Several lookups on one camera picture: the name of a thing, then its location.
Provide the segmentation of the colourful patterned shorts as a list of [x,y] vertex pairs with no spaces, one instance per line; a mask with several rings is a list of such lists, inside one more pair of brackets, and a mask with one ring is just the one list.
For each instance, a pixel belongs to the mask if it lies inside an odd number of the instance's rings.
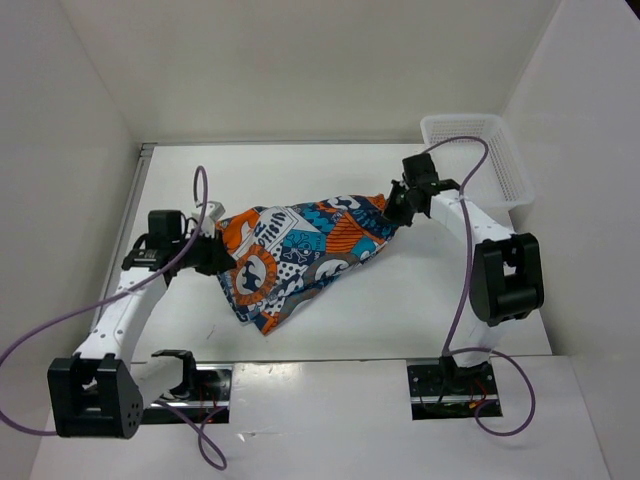
[[367,263],[399,226],[383,218],[386,198],[343,195],[290,206],[253,207],[217,223],[236,266],[218,276],[242,323],[268,335],[302,304]]

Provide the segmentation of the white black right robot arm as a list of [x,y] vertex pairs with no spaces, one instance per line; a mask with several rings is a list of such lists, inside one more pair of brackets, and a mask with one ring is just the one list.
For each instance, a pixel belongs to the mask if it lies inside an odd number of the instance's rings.
[[495,353],[507,329],[544,303],[539,242],[530,233],[517,234],[497,223],[456,181],[441,179],[430,154],[407,157],[402,164],[402,179],[392,182],[384,221],[409,227],[415,215],[423,214],[464,248],[461,299],[438,370],[440,385],[460,393]]

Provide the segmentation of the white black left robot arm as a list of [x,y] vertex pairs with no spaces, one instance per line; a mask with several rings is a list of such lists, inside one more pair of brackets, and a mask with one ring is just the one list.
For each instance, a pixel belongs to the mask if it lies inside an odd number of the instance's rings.
[[147,232],[123,260],[115,301],[74,354],[48,368],[58,436],[129,439],[145,409],[164,394],[180,400],[196,394],[200,376],[191,351],[164,349],[141,364],[132,361],[154,308],[180,271],[212,276],[235,267],[216,229],[223,214],[219,202],[201,204],[189,229],[178,210],[149,213]]

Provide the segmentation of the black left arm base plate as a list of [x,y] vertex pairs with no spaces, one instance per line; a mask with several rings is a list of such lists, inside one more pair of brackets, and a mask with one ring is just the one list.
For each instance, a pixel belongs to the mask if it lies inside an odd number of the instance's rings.
[[231,400],[233,365],[198,362],[184,374],[177,358],[157,357],[133,363],[130,371],[143,399],[143,424],[175,424],[183,420],[162,406],[166,403],[196,424],[216,409],[209,423],[227,423]]

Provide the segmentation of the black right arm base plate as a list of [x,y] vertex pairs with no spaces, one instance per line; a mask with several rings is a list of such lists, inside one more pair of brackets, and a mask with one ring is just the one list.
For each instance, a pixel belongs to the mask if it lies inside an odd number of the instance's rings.
[[493,368],[485,361],[467,368],[452,358],[407,364],[413,420],[501,417]]

